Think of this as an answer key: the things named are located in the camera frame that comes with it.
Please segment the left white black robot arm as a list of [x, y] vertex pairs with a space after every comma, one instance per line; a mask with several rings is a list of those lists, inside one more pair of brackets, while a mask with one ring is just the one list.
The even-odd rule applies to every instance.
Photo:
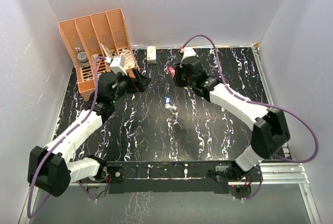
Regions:
[[106, 161], [90, 155], [79, 161], [72, 156], [83, 142], [102, 127], [115, 111], [115, 103], [125, 94], [144, 92], [151, 79], [133, 69], [134, 77], [107, 72], [100, 75], [97, 90], [79, 117], [45, 147], [30, 152], [28, 183], [52, 196], [62, 195], [69, 184], [90, 178], [101, 182], [107, 177]]

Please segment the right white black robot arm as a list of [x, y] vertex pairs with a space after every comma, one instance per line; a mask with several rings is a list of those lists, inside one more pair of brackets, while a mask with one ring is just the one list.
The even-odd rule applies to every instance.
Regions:
[[190, 87], [197, 96], [221, 106], [252, 131], [250, 145], [228, 168], [215, 172], [216, 175], [243, 181], [250, 176], [251, 169], [270, 159], [289, 141], [290, 132], [282, 110], [251, 104], [247, 98], [228, 92], [228, 87], [219, 78], [209, 76], [200, 62], [179, 63], [169, 71], [177, 87]]

